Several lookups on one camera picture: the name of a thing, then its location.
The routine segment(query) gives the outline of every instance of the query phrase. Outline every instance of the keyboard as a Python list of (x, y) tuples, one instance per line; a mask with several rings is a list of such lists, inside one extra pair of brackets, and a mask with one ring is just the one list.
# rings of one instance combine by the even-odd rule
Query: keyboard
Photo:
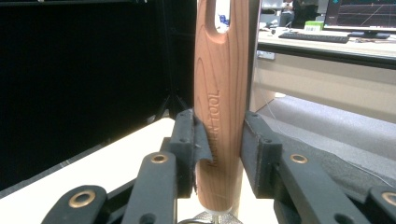
[(349, 40), (349, 36), (340, 35), (304, 35), (297, 33), (283, 33), (279, 38), (285, 39), (298, 39), (298, 40), (308, 40), (308, 41), (321, 41), (330, 43), (340, 43), (345, 44)]

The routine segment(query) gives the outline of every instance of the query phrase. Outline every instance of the gray floor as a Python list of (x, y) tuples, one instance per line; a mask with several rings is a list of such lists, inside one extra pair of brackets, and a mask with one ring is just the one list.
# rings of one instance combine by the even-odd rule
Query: gray floor
[(372, 186), (396, 186), (396, 124), (290, 96), (258, 113), (286, 150), (315, 157), (356, 198)]

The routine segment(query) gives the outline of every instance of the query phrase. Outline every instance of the desk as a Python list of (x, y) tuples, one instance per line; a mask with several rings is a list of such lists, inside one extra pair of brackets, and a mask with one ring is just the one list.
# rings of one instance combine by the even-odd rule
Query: desk
[[(171, 136), (174, 123), (172, 119), (161, 119), (8, 195), (0, 200), (0, 222), (41, 223), (51, 207), (70, 189), (98, 185), (110, 192), (129, 182), (136, 178), (143, 158), (158, 151), (163, 138)], [(204, 211), (194, 193), (190, 199), (180, 199), (177, 203), (178, 220), (192, 218)], [(277, 221), (272, 204), (272, 200), (254, 198), (244, 175), (240, 220), (244, 223), (266, 220), (265, 223), (275, 224)]]
[(258, 50), (274, 52), (276, 57), (256, 62), (250, 110), (270, 100), (263, 98), (262, 91), (279, 91), (396, 122), (396, 39), (358, 43), (350, 38), (347, 44), (335, 44), (277, 35), (259, 32)]

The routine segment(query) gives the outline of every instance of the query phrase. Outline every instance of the tool handle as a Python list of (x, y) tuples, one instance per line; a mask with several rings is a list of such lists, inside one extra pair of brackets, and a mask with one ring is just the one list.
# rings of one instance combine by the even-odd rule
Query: tool handle
[(200, 0), (195, 62), (194, 113), (204, 124), (213, 162), (197, 164), (197, 192), (210, 211), (233, 206), (242, 165), (240, 147), (248, 83), (248, 0), (231, 0), (230, 27), (215, 27), (216, 0)]

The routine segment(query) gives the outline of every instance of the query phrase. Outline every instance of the white table surface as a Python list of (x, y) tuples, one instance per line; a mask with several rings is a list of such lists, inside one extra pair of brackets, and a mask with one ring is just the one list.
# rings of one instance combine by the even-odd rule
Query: white table surface
[[(136, 178), (143, 158), (158, 151), (164, 137), (171, 136), (174, 121), (161, 119), (131, 133), (35, 183), (0, 200), (1, 223), (41, 223), (51, 207), (70, 189), (97, 185), (110, 192)], [(257, 200), (244, 173), (239, 219), (243, 223), (277, 223), (272, 200)], [(177, 201), (177, 219), (203, 212), (193, 193)]]

